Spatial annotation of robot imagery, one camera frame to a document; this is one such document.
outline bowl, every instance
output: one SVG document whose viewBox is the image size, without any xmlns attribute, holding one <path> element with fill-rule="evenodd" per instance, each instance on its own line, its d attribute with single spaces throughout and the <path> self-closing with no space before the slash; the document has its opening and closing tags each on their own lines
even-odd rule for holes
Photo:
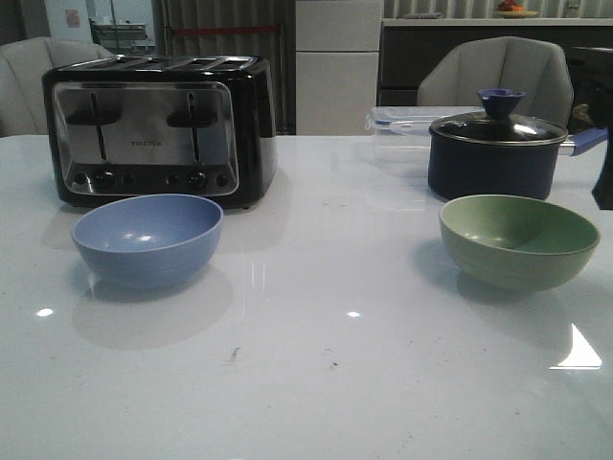
<svg viewBox="0 0 613 460">
<path fill-rule="evenodd" d="M 579 214 L 514 195 L 470 195 L 440 212 L 443 244 L 457 266 L 490 285 L 516 290 L 556 288 L 573 279 L 600 241 Z"/>
<path fill-rule="evenodd" d="M 195 195 L 143 195 L 94 209 L 72 238 L 87 266 L 126 288 L 185 282 L 213 256 L 223 210 Z"/>
</svg>

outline white cabinet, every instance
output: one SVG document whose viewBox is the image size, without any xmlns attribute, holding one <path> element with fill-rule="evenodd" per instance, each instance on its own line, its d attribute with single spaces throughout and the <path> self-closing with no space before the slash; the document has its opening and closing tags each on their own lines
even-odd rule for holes
<svg viewBox="0 0 613 460">
<path fill-rule="evenodd" d="M 296 2 L 297 134 L 366 134 L 382 0 Z"/>
</svg>

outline green bowl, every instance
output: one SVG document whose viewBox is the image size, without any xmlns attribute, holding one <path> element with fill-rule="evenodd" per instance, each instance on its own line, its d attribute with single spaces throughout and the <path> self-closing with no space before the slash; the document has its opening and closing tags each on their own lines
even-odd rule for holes
<svg viewBox="0 0 613 460">
<path fill-rule="evenodd" d="M 600 241 L 598 229 L 568 209 L 534 198 L 471 195 L 440 212 L 449 256 L 500 288 L 544 290 L 573 279 Z"/>
</svg>

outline white chair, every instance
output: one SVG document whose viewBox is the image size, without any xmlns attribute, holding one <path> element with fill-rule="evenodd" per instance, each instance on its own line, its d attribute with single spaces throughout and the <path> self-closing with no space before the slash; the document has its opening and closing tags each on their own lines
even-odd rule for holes
<svg viewBox="0 0 613 460">
<path fill-rule="evenodd" d="M 47 133 L 42 90 L 47 70 L 110 56 L 100 45 L 48 36 L 0 46 L 0 136 Z"/>
<path fill-rule="evenodd" d="M 479 89 L 525 91 L 514 113 L 566 126 L 573 85 L 564 51 L 554 43 L 517 36 L 457 46 L 423 80 L 418 105 L 481 105 Z"/>
</svg>

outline blue bowl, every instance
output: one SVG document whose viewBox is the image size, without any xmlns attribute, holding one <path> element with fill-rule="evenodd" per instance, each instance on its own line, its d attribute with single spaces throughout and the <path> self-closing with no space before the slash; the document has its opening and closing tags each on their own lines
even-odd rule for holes
<svg viewBox="0 0 613 460">
<path fill-rule="evenodd" d="M 72 238 L 89 268 L 126 288 L 190 279 L 216 251 L 223 210 L 194 195 L 144 195 L 90 211 Z"/>
</svg>

